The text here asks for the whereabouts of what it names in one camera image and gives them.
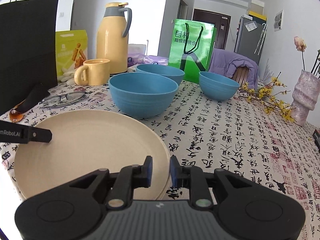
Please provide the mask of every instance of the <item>eyeglasses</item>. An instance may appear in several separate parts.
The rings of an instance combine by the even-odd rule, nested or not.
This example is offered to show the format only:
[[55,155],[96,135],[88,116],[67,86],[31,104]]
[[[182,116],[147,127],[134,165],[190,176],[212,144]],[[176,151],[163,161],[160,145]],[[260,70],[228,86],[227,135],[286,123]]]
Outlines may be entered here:
[[48,96],[47,98],[43,99],[39,104],[43,104],[43,106],[40,106],[40,108],[59,108],[69,106],[87,98],[88,96],[86,92],[79,91],[63,95]]

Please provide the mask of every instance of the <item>mug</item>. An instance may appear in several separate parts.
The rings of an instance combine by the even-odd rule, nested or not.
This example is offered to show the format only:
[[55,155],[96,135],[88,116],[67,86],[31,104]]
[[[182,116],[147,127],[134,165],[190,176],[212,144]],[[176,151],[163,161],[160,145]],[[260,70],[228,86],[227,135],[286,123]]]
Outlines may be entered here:
[[75,83],[80,86],[100,86],[108,82],[110,78],[110,60],[89,59],[83,62],[75,72]]

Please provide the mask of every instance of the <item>plate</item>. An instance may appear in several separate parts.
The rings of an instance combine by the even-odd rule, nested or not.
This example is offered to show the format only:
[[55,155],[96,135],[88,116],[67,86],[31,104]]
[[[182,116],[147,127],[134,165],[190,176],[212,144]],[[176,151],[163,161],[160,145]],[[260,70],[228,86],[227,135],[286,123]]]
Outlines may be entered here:
[[114,112],[78,110],[54,115],[36,127],[52,132],[50,143],[18,146],[15,178],[22,195],[30,198],[100,168],[111,173],[153,157],[150,188],[134,190],[134,199],[164,196],[169,183],[167,147],[143,123]]

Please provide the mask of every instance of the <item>calligraphy tablecloth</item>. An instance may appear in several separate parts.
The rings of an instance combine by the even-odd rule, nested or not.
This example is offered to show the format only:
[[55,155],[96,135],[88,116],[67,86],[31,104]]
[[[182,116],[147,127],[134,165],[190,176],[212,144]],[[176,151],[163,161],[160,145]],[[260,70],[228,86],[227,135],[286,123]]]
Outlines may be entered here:
[[[89,93],[89,99],[52,110],[36,106],[20,123],[34,126],[50,116],[77,109],[121,113],[107,84],[97,87],[61,84],[50,93],[61,95],[79,90]],[[8,113],[0,119],[8,121]],[[211,100],[199,85],[187,81],[181,83],[163,114],[139,121],[162,138],[181,165],[197,165],[205,172],[224,168],[296,199],[306,212],[299,239],[320,239],[320,164],[316,146],[308,140],[315,129],[312,125],[285,123],[278,115],[265,114],[259,104],[247,103],[239,94],[225,102]],[[14,176],[17,147],[2,143],[0,155],[19,192]],[[170,187],[166,193],[165,199],[188,198],[185,189]]]

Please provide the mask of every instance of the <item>bowl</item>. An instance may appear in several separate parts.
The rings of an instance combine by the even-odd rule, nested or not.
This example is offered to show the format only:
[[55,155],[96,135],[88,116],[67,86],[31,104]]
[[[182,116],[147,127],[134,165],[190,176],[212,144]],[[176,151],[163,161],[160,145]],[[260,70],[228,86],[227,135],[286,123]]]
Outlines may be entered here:
[[184,77],[184,71],[179,68],[157,64],[139,65],[137,66],[136,71],[140,73],[153,73],[164,77],[168,77],[174,80],[178,85],[180,85]]
[[151,73],[122,73],[109,79],[112,99],[125,114],[148,118],[163,113],[172,103],[178,84]]
[[199,84],[207,97],[219,101],[232,98],[240,87],[238,82],[210,72],[200,72]]

